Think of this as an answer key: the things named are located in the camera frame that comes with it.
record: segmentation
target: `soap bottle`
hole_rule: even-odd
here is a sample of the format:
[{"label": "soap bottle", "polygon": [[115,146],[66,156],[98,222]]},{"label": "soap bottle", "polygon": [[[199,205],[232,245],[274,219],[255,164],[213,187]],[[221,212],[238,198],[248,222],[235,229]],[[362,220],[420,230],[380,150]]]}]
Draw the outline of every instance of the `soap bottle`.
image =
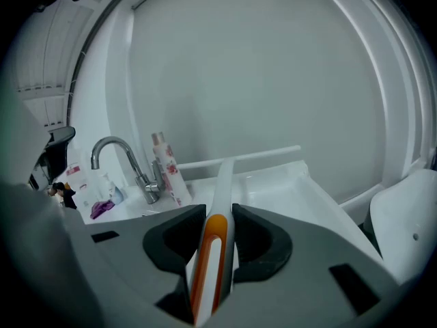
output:
[{"label": "soap bottle", "polygon": [[192,198],[178,169],[170,145],[165,142],[163,133],[152,134],[152,140],[154,145],[153,153],[168,192],[170,192],[178,206],[189,205]]},{"label": "soap bottle", "polygon": [[123,202],[123,195],[122,192],[119,190],[117,186],[115,186],[115,183],[109,180],[108,173],[105,173],[102,175],[106,190],[108,191],[109,199],[115,204],[120,204]]}]

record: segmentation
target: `bottle cap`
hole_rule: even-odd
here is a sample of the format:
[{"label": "bottle cap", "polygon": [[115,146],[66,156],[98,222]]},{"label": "bottle cap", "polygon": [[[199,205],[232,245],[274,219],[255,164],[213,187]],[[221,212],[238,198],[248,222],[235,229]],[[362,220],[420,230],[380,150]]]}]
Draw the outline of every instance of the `bottle cap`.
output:
[{"label": "bottle cap", "polygon": [[154,146],[159,146],[160,144],[165,143],[163,132],[160,131],[159,133],[153,133],[152,140]]}]

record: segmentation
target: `white wall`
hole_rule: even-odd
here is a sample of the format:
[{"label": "white wall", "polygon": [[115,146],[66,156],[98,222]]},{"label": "white wall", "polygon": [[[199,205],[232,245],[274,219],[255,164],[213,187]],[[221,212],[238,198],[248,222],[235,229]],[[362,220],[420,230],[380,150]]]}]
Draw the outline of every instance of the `white wall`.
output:
[{"label": "white wall", "polygon": [[338,202],[381,181],[378,82],[331,0],[147,0],[130,67],[150,156],[155,131],[180,163],[300,144]]},{"label": "white wall", "polygon": [[115,15],[112,14],[100,28],[76,81],[70,116],[70,126],[76,129],[76,136],[69,145],[69,149],[74,148],[76,154],[68,155],[68,163],[73,163],[79,158],[81,167],[85,169],[94,186],[100,184],[99,175],[108,172],[114,183],[123,187],[127,182],[115,151],[121,150],[120,148],[113,145],[103,148],[100,153],[99,170],[91,170],[90,159],[94,144],[99,139],[111,135],[107,115],[106,71],[109,40],[114,22]]}]

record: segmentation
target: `ceiling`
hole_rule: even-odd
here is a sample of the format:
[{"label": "ceiling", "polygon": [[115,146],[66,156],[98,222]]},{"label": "ceiling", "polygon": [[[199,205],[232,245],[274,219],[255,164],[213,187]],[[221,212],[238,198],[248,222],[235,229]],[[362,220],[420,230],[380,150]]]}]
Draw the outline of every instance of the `ceiling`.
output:
[{"label": "ceiling", "polygon": [[111,0],[57,0],[33,13],[6,58],[10,81],[41,125],[67,124],[70,84],[82,47]]}]

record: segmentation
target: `black slot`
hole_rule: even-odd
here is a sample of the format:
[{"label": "black slot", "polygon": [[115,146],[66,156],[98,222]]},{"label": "black slot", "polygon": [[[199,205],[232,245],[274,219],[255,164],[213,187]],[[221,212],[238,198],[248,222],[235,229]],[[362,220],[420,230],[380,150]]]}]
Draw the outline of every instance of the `black slot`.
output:
[{"label": "black slot", "polygon": [[119,234],[116,231],[108,231],[108,232],[93,234],[91,237],[93,238],[93,241],[95,243],[99,243],[99,242],[105,242],[109,239],[112,239],[112,238],[115,238],[118,236],[119,236]]},{"label": "black slot", "polygon": [[329,271],[358,315],[379,302],[379,298],[350,265],[333,266],[329,268]]}]

